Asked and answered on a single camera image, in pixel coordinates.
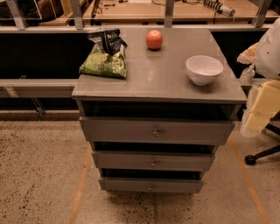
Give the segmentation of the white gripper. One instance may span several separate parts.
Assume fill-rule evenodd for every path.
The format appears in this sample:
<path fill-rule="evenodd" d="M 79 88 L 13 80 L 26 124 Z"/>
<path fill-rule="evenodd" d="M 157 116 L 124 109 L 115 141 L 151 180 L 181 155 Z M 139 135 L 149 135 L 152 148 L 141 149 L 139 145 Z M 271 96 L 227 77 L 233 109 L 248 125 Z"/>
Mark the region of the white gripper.
<path fill-rule="evenodd" d="M 239 78 L 243 84 L 250 84 L 256 74 L 255 62 L 258 43 L 251 45 L 240 53 L 237 61 L 251 64 L 246 67 Z M 247 109 L 244 113 L 244 130 L 260 133 L 270 120 L 280 111 L 280 80 L 270 80 L 261 86 L 253 86 L 248 94 Z"/>

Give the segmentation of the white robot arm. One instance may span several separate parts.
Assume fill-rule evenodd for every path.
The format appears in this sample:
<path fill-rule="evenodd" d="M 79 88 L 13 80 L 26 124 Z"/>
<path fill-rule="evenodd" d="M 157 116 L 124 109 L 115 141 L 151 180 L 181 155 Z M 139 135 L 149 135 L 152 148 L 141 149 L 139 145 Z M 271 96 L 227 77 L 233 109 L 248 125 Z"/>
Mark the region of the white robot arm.
<path fill-rule="evenodd" d="M 240 53 L 237 61 L 255 66 L 256 72 L 267 79 L 261 86 L 250 89 L 241 119 L 241 133 L 254 137 L 280 112 L 280 18 L 257 43 Z"/>

